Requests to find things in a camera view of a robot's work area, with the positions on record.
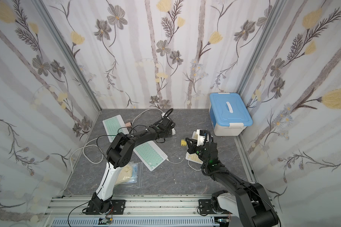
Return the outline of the yellow charger plug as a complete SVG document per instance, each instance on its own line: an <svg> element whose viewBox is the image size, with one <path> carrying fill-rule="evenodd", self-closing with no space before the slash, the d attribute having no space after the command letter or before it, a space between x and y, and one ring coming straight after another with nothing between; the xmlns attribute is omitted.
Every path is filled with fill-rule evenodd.
<svg viewBox="0 0 341 227"><path fill-rule="evenodd" d="M186 146L187 142L184 139L181 139L181 146Z"/></svg>

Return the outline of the yellow wireless keyboard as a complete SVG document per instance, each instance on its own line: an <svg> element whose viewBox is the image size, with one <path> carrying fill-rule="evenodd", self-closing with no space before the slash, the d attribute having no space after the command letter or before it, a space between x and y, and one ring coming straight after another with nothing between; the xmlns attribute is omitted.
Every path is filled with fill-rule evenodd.
<svg viewBox="0 0 341 227"><path fill-rule="evenodd" d="M189 154L188 152L186 153L185 159L190 162L194 162L197 164L203 164L203 161L199 159L197 154Z"/></svg>

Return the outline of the white power strip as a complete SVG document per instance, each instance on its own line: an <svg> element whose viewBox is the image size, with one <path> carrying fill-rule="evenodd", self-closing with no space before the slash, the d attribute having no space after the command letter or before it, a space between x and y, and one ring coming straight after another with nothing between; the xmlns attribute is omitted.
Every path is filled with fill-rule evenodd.
<svg viewBox="0 0 341 227"><path fill-rule="evenodd" d="M169 126L171 124L174 124L174 121L170 118L170 115L171 115L172 111L168 111L164 114L163 118L162 118L162 122L161 124L164 125L164 126Z"/></svg>

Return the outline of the green wireless keyboard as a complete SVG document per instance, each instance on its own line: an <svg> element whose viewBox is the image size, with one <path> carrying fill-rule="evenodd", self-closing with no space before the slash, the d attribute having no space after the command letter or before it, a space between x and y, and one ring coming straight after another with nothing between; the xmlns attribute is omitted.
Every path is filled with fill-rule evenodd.
<svg viewBox="0 0 341 227"><path fill-rule="evenodd" d="M108 135L108 139L110 142L114 140L116 135L120 132L124 134L128 134L128 128L126 127L122 116L116 115L114 117L105 119L102 121L103 126L105 128L106 134Z"/></svg>
<svg viewBox="0 0 341 227"><path fill-rule="evenodd" d="M153 141L135 147L134 153L150 171L155 170L168 158L162 149Z"/></svg>

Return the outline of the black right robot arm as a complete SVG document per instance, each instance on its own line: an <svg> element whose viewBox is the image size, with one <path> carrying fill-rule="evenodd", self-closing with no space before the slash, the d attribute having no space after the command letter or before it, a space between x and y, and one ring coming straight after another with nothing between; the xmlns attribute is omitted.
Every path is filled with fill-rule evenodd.
<svg viewBox="0 0 341 227"><path fill-rule="evenodd" d="M205 141L198 145L197 140L186 138L187 152L197 154L203 161L201 172L222 184L232 196L232 203L221 204L222 193L217 196L217 208L237 215L244 227L273 227L280 225L265 189L259 183L249 183L234 175L218 159L217 143Z"/></svg>

